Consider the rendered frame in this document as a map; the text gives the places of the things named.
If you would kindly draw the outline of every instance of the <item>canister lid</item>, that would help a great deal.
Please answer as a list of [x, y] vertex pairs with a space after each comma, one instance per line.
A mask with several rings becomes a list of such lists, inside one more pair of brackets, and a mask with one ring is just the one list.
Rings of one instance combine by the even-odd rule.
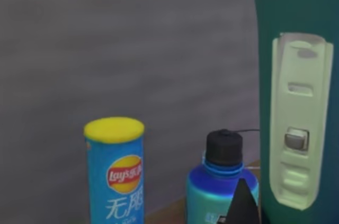
[[220, 166], [236, 166], [243, 162], [243, 137], [229, 130], [216, 130], [207, 135], [206, 160]]
[[84, 136], [104, 144], [120, 144], [139, 138], [145, 130], [142, 122], [129, 117], [108, 117], [89, 122]]

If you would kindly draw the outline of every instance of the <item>brown table surface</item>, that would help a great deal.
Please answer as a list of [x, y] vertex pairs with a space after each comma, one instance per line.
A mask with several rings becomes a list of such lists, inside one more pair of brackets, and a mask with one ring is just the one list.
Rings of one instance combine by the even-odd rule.
[[[249, 166], [257, 167], [260, 165], [260, 161], [257, 160], [249, 164]], [[260, 170], [254, 169], [253, 173], [260, 179]], [[185, 216], [185, 199], [180, 199], [173, 204], [161, 209], [146, 217], [146, 224], [184, 224]]]

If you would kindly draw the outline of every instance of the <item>yellow circle logo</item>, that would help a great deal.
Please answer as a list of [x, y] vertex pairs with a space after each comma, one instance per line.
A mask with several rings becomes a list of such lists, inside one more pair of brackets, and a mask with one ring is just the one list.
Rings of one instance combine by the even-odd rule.
[[141, 180], [142, 162], [137, 155], [116, 160], [107, 170], [108, 186], [121, 194], [134, 191]]

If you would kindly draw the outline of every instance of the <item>black pointed object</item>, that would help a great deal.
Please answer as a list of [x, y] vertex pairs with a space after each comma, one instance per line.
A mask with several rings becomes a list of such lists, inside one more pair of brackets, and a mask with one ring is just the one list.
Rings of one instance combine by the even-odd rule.
[[219, 220], [217, 224], [260, 224], [258, 206], [245, 179], [239, 179], [227, 216]]

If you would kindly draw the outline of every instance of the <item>gray wall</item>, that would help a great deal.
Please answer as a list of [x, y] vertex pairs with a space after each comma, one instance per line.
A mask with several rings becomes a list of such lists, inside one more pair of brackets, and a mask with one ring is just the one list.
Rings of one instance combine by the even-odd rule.
[[256, 42], [253, 0], [0, 0], [0, 223], [86, 222], [109, 115], [147, 125], [147, 212], [183, 196], [210, 130], [258, 126]]

